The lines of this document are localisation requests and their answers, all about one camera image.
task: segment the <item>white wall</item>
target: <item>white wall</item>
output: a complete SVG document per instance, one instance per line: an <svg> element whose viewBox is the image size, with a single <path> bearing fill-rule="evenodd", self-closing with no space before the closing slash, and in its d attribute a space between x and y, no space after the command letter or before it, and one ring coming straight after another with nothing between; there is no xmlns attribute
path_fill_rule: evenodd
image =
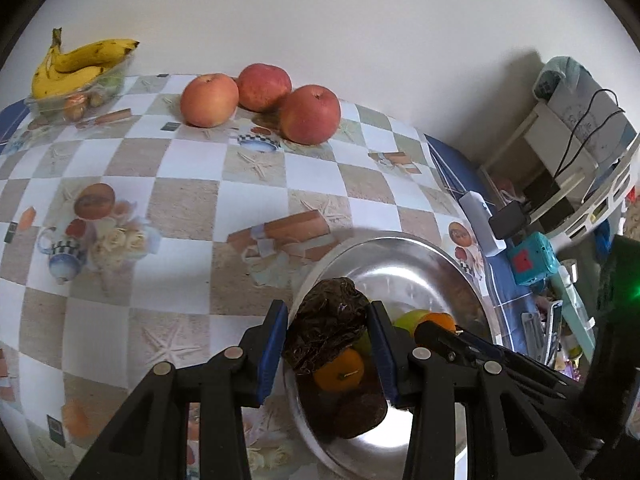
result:
<svg viewBox="0 0 640 480"><path fill-rule="evenodd" d="M0 107L28 93L59 26L66 49L137 38L133 73L277 64L476 160L524 118L555 55L615 89L640 126L640 54L602 0L47 0L0 72Z"/></svg>

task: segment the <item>green fruit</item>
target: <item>green fruit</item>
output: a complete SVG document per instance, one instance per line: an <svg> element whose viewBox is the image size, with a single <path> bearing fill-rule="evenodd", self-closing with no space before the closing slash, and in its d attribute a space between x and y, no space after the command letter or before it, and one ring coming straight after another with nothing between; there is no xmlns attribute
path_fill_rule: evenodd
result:
<svg viewBox="0 0 640 480"><path fill-rule="evenodd" d="M411 334L411 337L414 336L414 332L416 327L423 320L424 316L430 314L429 310L410 310L409 312L405 312L398 319L394 321L394 326L398 328L404 328Z"/></svg>
<svg viewBox="0 0 640 480"><path fill-rule="evenodd" d="M371 355L371 339L369 339L369 332L365 330L360 339L351 345L351 348L360 355Z"/></svg>

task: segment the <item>black cable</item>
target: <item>black cable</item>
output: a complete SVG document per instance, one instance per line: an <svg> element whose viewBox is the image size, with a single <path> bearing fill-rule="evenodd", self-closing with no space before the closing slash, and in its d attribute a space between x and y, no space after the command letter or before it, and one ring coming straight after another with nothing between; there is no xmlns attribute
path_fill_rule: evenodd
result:
<svg viewBox="0 0 640 480"><path fill-rule="evenodd" d="M558 175L560 175L564 170L566 170L570 165L572 165L574 163L574 160L578 157L578 155L580 154L580 151L585 147L585 145L587 144L587 142L589 142L589 139L591 139L591 137L593 137L594 134L596 134L599 130L604 128L604 125L607 124L607 121L609 121L610 118L618 115L618 114L623 114L625 111L620 108L620 110L617 110L611 114L609 114L607 116L606 119L604 119L604 121L602 122L602 124L600 126L598 126L595 130L593 130L586 139L583 140L582 144L580 145L580 148L578 148L578 151L575 152L574 158L572 158L565 166L564 168L562 168L562 170L560 170L560 173L558 173Z"/></svg>
<svg viewBox="0 0 640 480"><path fill-rule="evenodd" d="M555 172L555 173L552 175L552 177L551 177L551 183L549 183L549 188L546 190L545 197L544 197L544 199L542 200L542 203L545 203L545 202L546 202L547 200L549 200L549 198L553 195L554 183L556 182L556 178L558 178L558 176L559 176L559 175L560 175L564 170L566 170L566 169L571 165L571 163L569 163L569 164L565 165L564 167L562 166L562 165L564 164L564 161L566 160L566 156L568 155L569 150L571 149L571 141L572 141L572 140L574 140L575 133L576 133L576 131L578 130L578 126L580 126L580 124L582 123L582 120L583 120L583 119L588 115L589 111L591 110L591 105L593 105L593 101L596 99L596 95L598 95L598 94L600 94L600 93L602 93L602 92L609 92L610 94L612 94L612 95L613 95L613 97L614 97L614 98L615 98L615 100L616 100L616 106L618 106L618 107L619 107L619 105L618 105L618 96L617 96L617 94L616 94L613 90L611 90L611 89L609 89L609 88L599 88L599 89L597 89L597 90L593 93L593 95L591 96L591 100L589 101L589 106L587 106L587 109L586 109L585 113L583 113L583 114L580 116L580 118L578 118L577 122L575 123L574 127L573 127L573 128L572 128L572 130L571 130L571 135L569 135L569 141L568 141L568 142L567 142L567 144L566 144L566 149L564 150L564 155L562 155L562 158L560 159L560 163L558 164L558 168L556 169L556 172ZM606 124L606 123L607 123L607 121L608 121L611 117L613 117L613 115L616 115L617 113L620 113L620 110L618 110L617 112L614 112L614 113L613 113L613 114L611 114L609 117L607 117L607 118L604 120L604 122L603 122L603 123L602 123L598 128L596 128L595 130L593 130L593 131L592 131L592 132L587 136L587 139L586 139L586 140L589 140L589 139L591 138L591 136L592 136L595 132L597 132L600 128L602 128L602 127L604 126L604 124ZM577 151L577 152L575 152L574 158L572 158L572 162L577 158L578 154L580 153L580 150L582 150L582 148L584 147L584 145L585 145L585 144L586 144L586 141L585 141L585 143L583 143L583 144L580 146L580 148L578 149L578 151Z"/></svg>

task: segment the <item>stainless steel bowl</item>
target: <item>stainless steel bowl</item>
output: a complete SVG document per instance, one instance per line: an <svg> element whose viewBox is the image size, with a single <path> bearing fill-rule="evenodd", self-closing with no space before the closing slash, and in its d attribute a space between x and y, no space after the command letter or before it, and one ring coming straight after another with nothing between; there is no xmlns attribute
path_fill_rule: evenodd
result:
<svg viewBox="0 0 640 480"><path fill-rule="evenodd" d="M420 238L382 232L351 238L333 248L309 274L289 313L295 318L306 294L320 280L351 278L370 301L385 304L389 317L423 308L450 313L456 323L487 340L494 340L482 301L456 263ZM298 430L311 451L332 471L351 479L402 478L413 416L389 406L385 420L356 438L320 442L309 427L293 371L286 367L285 389ZM456 406L456 454L466 449L464 408Z"/></svg>

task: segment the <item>silver rivet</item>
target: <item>silver rivet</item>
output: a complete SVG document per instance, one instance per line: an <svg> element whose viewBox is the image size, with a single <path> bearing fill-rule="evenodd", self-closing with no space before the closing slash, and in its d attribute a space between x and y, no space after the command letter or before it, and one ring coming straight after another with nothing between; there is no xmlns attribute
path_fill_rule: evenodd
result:
<svg viewBox="0 0 640 480"><path fill-rule="evenodd" d="M227 359L239 359L242 357L242 349L239 346L230 346L225 350Z"/></svg>
<svg viewBox="0 0 640 480"><path fill-rule="evenodd" d="M171 371L171 363L162 361L154 366L154 373L156 375L167 375Z"/></svg>
<svg viewBox="0 0 640 480"><path fill-rule="evenodd" d="M431 350L429 350L428 348L425 348L423 346L418 346L416 348L414 348L414 350L411 352L411 354L416 358L416 359L428 359L429 357L431 357Z"/></svg>
<svg viewBox="0 0 640 480"><path fill-rule="evenodd" d="M497 375L502 371L500 363L495 361L487 361L484 363L484 370L491 375Z"/></svg>

